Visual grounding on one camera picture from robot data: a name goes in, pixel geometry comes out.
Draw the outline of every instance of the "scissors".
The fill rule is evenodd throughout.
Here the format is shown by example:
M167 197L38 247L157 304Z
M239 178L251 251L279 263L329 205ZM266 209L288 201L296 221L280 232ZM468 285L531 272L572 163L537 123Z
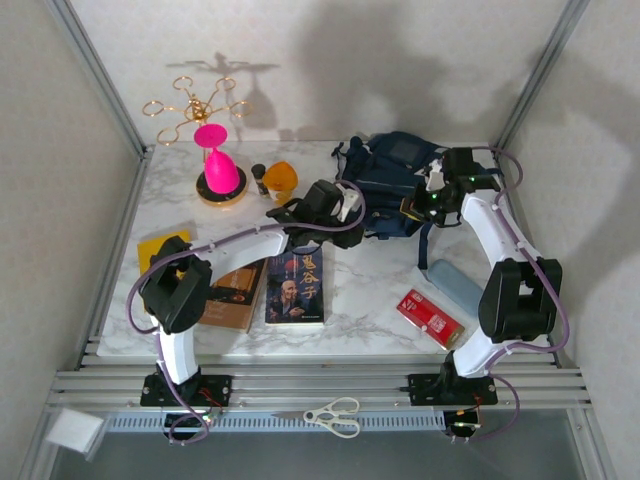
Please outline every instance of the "scissors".
M353 403L355 406L344 410L334 410L334 405L340 402ZM352 397L340 397L316 410L307 410L306 412L280 412L274 413L272 416L289 420L296 420L302 417L305 422L320 425L340 438L354 438L360 433L360 424L357 420L342 418L341 415L355 415L358 413L358 410L360 410L360 402L358 402L358 400ZM334 425L348 425L355 427L356 431L349 434L342 433L333 428Z

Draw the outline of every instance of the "small bottle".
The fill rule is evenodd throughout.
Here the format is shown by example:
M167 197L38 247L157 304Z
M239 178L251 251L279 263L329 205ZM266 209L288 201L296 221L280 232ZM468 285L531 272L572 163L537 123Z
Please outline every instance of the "small bottle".
M269 189L262 182L262 177L264 177L267 169L261 163L256 163L253 167L251 167L251 173L253 174L253 178L256 180L256 184L258 185L258 192L261 197L271 198L269 195Z

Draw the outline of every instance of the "gray floor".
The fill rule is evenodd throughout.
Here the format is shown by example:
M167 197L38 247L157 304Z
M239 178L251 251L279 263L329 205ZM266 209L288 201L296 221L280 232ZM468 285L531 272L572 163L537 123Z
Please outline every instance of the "gray floor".
M485 415L490 425L509 413ZM582 479L563 412L525 412L494 440L451 445L440 432L219 433L171 447L160 434L109 434L92 463L59 455L54 479Z

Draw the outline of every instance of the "red package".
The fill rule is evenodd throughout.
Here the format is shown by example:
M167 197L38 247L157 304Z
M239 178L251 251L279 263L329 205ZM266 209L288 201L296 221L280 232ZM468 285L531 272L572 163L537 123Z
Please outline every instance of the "red package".
M462 325L415 290L411 290L396 308L446 350L450 350L464 332Z

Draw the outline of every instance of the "book cover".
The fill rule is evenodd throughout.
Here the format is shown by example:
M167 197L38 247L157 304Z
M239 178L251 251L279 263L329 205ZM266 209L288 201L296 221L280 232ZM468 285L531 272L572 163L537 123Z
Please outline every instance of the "book cover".
M321 248L298 248L268 260L266 323L324 324Z
M220 278L211 286L200 323L248 332L266 270L265 259Z

